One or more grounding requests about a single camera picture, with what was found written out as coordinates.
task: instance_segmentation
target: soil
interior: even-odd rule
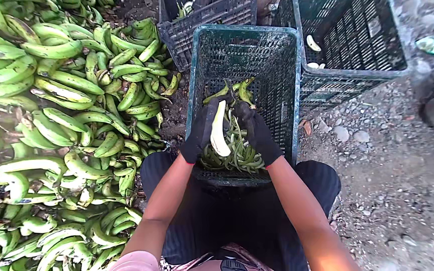
[[[115,7],[115,14],[129,21],[142,20],[148,17],[159,19],[158,0],[121,0]]]
[[[187,123],[187,108],[189,106],[190,72],[182,73],[177,91],[170,96],[172,103],[163,102],[162,114],[164,122],[160,132],[162,139],[170,144],[170,152],[177,154],[178,148],[185,140],[185,125]]]

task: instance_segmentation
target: black plastic crate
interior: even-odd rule
[[[407,75],[396,21],[389,0],[281,0],[272,25],[296,28],[303,38],[301,108],[332,108]],[[321,52],[307,46],[308,35]]]
[[[193,35],[187,137],[206,90],[213,94],[245,78],[254,103],[291,164],[297,163],[301,37],[292,28],[203,25]],[[267,174],[209,171],[196,166],[192,175],[218,185],[255,186]]]
[[[196,27],[202,24],[256,24],[256,0],[197,0],[192,13],[175,21],[172,20],[178,15],[177,2],[159,0],[159,5],[160,22],[157,28],[160,39],[167,44],[179,71],[190,68],[192,37]]]

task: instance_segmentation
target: pile of plantains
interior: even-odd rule
[[[180,74],[154,20],[105,22],[112,4],[0,1],[0,270],[108,269],[141,220]]]

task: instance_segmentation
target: person's right hand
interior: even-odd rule
[[[281,148],[274,142],[269,127],[266,125],[261,115],[250,109],[246,102],[239,102],[235,108],[234,115],[237,116],[242,124],[241,129],[247,129],[245,139],[249,144],[261,154],[266,166],[274,163],[280,156],[284,155]]]

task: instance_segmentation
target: black glove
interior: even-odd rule
[[[284,153],[277,143],[274,142],[269,127],[267,127],[261,115],[253,109],[250,109],[249,104],[246,102],[239,102],[235,108],[234,115],[239,120],[241,129],[247,129],[247,136],[245,139],[249,144],[261,154],[262,159],[266,166],[274,163]]]
[[[212,122],[218,107],[219,100],[213,98],[195,116],[189,138],[180,147],[180,153],[187,163],[195,164],[203,148],[209,144]]]

